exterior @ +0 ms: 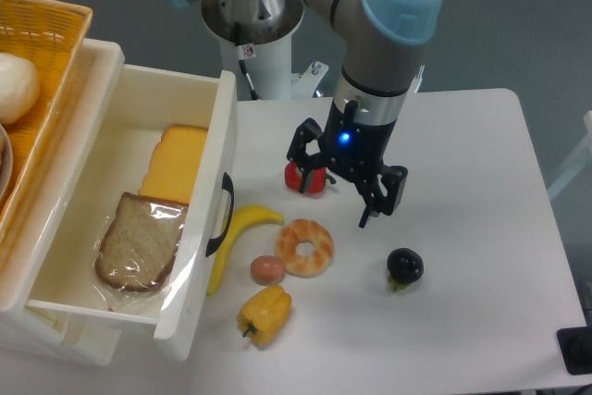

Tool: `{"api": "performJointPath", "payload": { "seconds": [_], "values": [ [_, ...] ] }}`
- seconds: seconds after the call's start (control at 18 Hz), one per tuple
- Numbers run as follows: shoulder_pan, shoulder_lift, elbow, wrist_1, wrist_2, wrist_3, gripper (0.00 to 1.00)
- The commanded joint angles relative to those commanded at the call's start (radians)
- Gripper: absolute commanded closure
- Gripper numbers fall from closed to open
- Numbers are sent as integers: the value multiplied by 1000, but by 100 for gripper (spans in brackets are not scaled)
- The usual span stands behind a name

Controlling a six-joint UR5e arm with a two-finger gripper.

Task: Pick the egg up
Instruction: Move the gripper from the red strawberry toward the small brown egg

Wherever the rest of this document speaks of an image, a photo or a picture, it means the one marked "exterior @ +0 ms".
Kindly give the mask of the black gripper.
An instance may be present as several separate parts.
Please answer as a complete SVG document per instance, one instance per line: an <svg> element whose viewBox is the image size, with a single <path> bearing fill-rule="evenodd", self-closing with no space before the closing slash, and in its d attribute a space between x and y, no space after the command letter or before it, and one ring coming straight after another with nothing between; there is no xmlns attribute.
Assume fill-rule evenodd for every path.
<svg viewBox="0 0 592 395"><path fill-rule="evenodd" d="M391 216L398 208L409 170L383 162L397 119L371 125L356 120L361 114L362 109L353 103L344 111L331 104L322 136L322 161L331 172L355 185L364 200L358 227L365 228L371 217ZM295 130L287 159L303 168L304 175L321 168L314 168L314 156L307 153L308 144L321 135L320 126L309 117Z"/></svg>

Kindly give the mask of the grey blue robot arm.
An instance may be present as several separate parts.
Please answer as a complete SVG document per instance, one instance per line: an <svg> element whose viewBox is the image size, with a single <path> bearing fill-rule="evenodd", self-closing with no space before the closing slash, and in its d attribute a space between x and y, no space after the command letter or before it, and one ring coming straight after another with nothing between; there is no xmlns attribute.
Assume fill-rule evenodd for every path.
<svg viewBox="0 0 592 395"><path fill-rule="evenodd" d="M364 217L397 208L408 172L388 166L383 154L402 105L419 81L426 44L443 0L170 0L199 4L218 40L239 95L287 99L291 37L305 10L314 11L346 43L346 54L325 126L305 120L287 158L307 192L313 173L326 168L352 183L364 200Z"/></svg>

